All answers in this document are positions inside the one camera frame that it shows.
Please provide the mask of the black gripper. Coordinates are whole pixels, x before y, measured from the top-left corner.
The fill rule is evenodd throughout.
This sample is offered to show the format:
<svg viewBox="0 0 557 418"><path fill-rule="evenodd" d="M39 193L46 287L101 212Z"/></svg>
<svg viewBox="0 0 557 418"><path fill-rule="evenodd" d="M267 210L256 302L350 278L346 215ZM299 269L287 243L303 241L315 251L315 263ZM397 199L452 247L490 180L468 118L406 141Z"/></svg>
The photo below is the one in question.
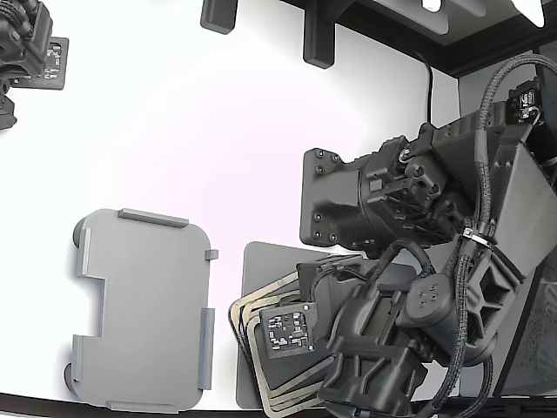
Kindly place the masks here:
<svg viewBox="0 0 557 418"><path fill-rule="evenodd" d="M314 296L311 297L311 288L314 279L328 270L327 275L321 278L315 287ZM314 335L329 335L332 324L345 300L353 290L361 284L361 279L352 273L361 274L359 262L336 262L319 264L299 263L297 273L299 277L299 292L302 302L315 302L317 304L318 320L313 328Z"/></svg>

